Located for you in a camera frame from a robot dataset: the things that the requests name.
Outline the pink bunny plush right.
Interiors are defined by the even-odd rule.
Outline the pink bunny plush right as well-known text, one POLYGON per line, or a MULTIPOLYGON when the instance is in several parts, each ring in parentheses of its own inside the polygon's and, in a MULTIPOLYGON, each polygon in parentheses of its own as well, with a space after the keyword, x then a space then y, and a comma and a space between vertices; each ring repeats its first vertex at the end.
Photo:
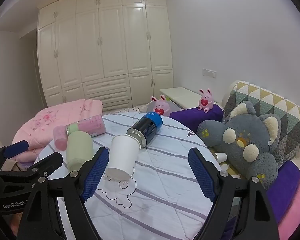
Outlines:
POLYGON ((199 92, 201 94, 201 98, 198 101, 198 110, 199 111, 203 110, 205 113, 207 113, 214 106, 212 93, 209 89, 207 90, 200 89, 199 92))

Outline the grey plush elephant toy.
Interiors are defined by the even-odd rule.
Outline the grey plush elephant toy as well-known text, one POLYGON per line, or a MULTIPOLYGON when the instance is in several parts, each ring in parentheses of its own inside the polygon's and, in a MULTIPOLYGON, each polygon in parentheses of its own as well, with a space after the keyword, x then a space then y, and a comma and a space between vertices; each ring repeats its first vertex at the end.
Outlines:
POLYGON ((276 114, 256 115, 249 101, 237 105, 224 122, 203 121, 197 135, 207 147, 225 153, 227 161, 245 179, 257 177, 268 189, 278 175, 274 157, 281 134, 276 114))

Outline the folded pink floral quilt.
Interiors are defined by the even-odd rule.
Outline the folded pink floral quilt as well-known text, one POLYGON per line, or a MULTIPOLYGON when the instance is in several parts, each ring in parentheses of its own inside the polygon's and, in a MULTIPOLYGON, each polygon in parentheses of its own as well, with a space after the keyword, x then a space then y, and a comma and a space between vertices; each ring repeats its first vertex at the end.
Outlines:
POLYGON ((40 152, 53 139, 55 127, 66 126, 102 114, 102 110, 102 102, 92 99, 66 102, 41 110, 16 132, 12 142, 15 144, 26 140, 29 143, 29 148, 12 159, 21 163, 34 162, 40 152))

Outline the small pink cup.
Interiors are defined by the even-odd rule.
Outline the small pink cup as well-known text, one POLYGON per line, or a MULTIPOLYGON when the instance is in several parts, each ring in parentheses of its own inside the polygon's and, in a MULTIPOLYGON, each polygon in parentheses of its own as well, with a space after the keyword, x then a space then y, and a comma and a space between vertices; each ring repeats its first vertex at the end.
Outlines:
POLYGON ((53 139, 58 150, 65 151, 68 143, 68 135, 65 126, 57 126, 53 129, 53 139))

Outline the pink bunny plush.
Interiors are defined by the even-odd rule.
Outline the pink bunny plush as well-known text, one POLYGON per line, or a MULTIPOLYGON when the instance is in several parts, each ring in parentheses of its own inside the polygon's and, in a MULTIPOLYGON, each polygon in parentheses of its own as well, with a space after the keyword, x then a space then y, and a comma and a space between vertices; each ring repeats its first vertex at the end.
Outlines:
POLYGON ((198 101, 198 110, 199 111, 203 110, 205 113, 207 113, 214 106, 212 93, 209 89, 207 90, 200 89, 199 92, 201 94, 201 98, 198 101))
POLYGON ((154 96, 151 96, 151 100, 154 102, 154 106, 152 111, 162 115, 169 117, 171 114, 171 108, 168 104, 168 101, 166 100, 166 97, 163 94, 160 94, 160 98, 156 98, 154 96))

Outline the purple blanket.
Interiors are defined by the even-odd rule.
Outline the purple blanket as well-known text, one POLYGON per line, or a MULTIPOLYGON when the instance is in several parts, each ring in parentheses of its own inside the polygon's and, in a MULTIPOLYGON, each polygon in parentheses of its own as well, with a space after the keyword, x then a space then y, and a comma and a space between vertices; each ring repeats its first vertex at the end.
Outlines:
POLYGON ((276 180, 267 189, 267 196, 277 224, 279 224, 289 208, 297 191, 299 181, 300 170, 289 160, 279 168, 276 180))

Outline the white bedside table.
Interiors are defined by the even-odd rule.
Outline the white bedside table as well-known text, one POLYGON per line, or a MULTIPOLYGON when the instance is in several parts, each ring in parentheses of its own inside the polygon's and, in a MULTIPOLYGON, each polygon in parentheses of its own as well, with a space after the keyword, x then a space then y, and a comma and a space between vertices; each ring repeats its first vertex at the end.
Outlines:
POLYGON ((202 97, 200 91, 193 92, 184 87, 161 89, 160 92, 182 109, 197 108, 202 97))

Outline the pink bunny plush left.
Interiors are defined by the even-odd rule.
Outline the pink bunny plush left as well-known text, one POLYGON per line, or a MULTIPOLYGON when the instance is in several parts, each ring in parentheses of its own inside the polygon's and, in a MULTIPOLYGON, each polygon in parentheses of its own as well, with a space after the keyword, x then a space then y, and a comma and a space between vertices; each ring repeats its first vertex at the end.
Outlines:
POLYGON ((154 102, 154 106, 152 111, 162 115, 169 117, 171 114, 171 108, 168 104, 168 101, 166 100, 166 97, 163 94, 160 94, 160 98, 156 98, 154 96, 151 96, 151 100, 154 102))

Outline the cream white wardrobe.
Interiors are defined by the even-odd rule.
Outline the cream white wardrobe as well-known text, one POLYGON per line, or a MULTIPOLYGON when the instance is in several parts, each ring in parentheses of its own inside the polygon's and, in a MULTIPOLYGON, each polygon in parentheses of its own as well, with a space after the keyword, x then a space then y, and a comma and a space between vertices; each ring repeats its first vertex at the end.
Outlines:
POLYGON ((37 49, 49 106, 93 99, 112 111, 173 87, 166 0, 58 0, 39 11, 37 49))

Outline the pink bottle with green cap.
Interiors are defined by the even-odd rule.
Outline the pink bottle with green cap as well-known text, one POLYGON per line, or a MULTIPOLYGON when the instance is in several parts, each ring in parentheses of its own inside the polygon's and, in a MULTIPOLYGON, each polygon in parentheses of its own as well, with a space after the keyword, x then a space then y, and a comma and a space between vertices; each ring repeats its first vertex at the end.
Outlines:
POLYGON ((106 127, 102 115, 91 116, 87 119, 79 120, 66 126, 67 135, 77 131, 88 133, 91 137, 96 137, 106 133, 106 127))

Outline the light green cup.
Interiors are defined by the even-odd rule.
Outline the light green cup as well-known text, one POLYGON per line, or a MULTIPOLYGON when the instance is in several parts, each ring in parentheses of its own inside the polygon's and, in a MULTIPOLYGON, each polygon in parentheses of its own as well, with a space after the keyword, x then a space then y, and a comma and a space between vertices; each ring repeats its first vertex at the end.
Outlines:
POLYGON ((76 131, 69 135, 66 148, 66 164, 68 170, 79 171, 86 161, 93 158, 93 140, 85 132, 76 131))

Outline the blue black metal can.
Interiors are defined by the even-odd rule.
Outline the blue black metal can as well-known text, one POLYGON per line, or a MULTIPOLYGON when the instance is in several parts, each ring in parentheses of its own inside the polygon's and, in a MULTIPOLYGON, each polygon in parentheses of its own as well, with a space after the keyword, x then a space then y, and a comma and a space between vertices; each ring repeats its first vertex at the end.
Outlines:
POLYGON ((127 134, 134 137, 140 143, 141 148, 145 148, 161 129, 162 124, 161 115, 148 112, 127 130, 127 134))

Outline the triangle patterned quilted headboard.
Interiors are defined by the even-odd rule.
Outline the triangle patterned quilted headboard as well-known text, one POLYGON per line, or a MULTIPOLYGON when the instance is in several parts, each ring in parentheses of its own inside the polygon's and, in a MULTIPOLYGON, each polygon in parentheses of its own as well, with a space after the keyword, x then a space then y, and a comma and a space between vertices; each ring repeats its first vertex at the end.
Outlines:
POLYGON ((281 120, 281 134, 274 156, 278 166, 291 160, 300 168, 300 106, 265 88, 235 81, 223 96, 223 118, 243 101, 250 101, 257 116, 275 114, 281 120))

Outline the white wall socket panel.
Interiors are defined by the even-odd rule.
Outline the white wall socket panel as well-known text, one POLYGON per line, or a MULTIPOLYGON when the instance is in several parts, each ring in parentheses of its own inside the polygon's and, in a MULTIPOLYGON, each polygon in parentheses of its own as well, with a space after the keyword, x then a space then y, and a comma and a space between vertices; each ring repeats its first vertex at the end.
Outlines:
POLYGON ((217 72, 214 70, 210 69, 204 69, 203 68, 203 76, 211 77, 211 78, 216 78, 217 72))

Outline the small white paper cup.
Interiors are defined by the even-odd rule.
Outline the small white paper cup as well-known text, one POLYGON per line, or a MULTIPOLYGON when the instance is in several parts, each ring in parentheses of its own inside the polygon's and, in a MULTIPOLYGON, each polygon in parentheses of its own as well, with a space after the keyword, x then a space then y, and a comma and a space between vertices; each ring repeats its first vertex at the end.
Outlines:
POLYGON ((217 160, 218 163, 223 163, 227 161, 227 154, 226 153, 213 153, 214 158, 217 160))

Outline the purple cushion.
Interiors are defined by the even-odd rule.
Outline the purple cushion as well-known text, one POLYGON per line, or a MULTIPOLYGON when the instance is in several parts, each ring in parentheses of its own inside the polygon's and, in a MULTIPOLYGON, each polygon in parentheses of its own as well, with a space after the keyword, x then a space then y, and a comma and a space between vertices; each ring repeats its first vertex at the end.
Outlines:
POLYGON ((196 133, 199 125, 205 120, 221 122, 223 118, 223 110, 218 105, 214 105, 207 113, 203 110, 198 110, 198 108, 189 108, 171 113, 170 118, 178 121, 196 133))

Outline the white striped quilted table cover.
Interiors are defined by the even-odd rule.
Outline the white striped quilted table cover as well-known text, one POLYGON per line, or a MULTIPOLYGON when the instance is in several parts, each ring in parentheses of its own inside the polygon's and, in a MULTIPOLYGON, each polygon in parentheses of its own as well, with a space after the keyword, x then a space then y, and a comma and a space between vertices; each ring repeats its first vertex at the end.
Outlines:
POLYGON ((104 176, 85 207, 102 239, 193 239, 212 202, 204 197, 189 166, 197 148, 215 161, 202 140, 171 118, 139 152, 128 181, 104 176))

